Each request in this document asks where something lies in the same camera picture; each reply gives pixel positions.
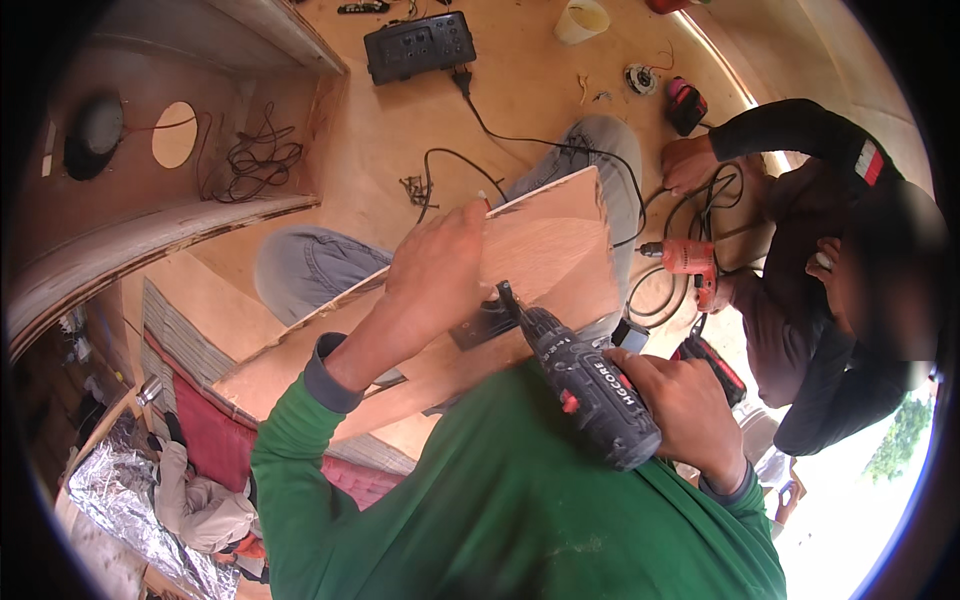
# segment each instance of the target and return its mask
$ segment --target sky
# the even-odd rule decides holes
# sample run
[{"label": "sky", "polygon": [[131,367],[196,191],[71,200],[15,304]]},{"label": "sky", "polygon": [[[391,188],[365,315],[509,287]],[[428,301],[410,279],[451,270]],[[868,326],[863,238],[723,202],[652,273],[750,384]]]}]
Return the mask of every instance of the sky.
[{"label": "sky", "polygon": [[[897,530],[924,466],[930,428],[904,475],[874,484],[860,473],[892,420],[888,417],[798,461],[794,470],[808,494],[775,542],[791,600],[851,597]],[[776,495],[768,499],[773,517]]]}]

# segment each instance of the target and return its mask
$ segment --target flag patch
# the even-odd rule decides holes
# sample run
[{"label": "flag patch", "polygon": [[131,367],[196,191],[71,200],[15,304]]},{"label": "flag patch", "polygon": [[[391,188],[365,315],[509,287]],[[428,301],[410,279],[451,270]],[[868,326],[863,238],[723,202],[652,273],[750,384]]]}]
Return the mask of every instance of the flag patch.
[{"label": "flag patch", "polygon": [[863,142],[863,148],[860,149],[860,156],[857,158],[853,170],[867,182],[867,185],[873,185],[876,183],[876,177],[880,174],[882,168],[883,156],[876,150],[876,144],[867,139]]}]

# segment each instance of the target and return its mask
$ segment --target tree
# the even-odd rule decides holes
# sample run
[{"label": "tree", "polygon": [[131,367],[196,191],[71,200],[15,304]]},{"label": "tree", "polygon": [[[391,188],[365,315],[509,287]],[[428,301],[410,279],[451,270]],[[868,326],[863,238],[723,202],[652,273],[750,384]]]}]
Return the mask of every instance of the tree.
[{"label": "tree", "polygon": [[933,419],[933,402],[929,397],[924,400],[910,395],[900,405],[894,422],[890,423],[883,441],[863,469],[863,474],[870,475],[874,483],[880,477],[893,481],[903,475],[903,467],[910,462],[920,435]]}]

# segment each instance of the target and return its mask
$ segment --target cordless drill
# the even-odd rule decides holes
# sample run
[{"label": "cordless drill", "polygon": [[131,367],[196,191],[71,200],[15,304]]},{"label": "cordless drill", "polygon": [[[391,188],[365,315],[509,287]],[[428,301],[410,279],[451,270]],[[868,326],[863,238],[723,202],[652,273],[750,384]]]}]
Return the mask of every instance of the cordless drill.
[{"label": "cordless drill", "polygon": [[497,287],[563,411],[600,450],[604,461],[624,471],[649,460],[660,447],[662,435],[626,375],[548,310],[522,305],[509,282]]},{"label": "cordless drill", "polygon": [[640,246],[640,253],[659,258],[669,273],[693,275],[693,287],[697,288],[697,310],[708,313],[713,310],[716,298],[717,268],[713,261],[713,242],[696,240],[663,240]]}]

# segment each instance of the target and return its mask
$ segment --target drill battery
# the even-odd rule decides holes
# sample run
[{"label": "drill battery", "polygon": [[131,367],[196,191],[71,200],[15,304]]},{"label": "drill battery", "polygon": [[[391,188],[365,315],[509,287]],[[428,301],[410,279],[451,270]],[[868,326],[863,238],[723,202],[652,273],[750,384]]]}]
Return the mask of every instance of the drill battery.
[{"label": "drill battery", "polygon": [[720,380],[724,396],[727,397],[727,405],[731,408],[747,395],[747,386],[743,384],[743,380],[733,372],[731,366],[713,349],[713,346],[698,334],[691,335],[683,340],[670,358],[671,360],[686,360],[688,358],[706,360],[710,368],[713,369],[713,374]]}]

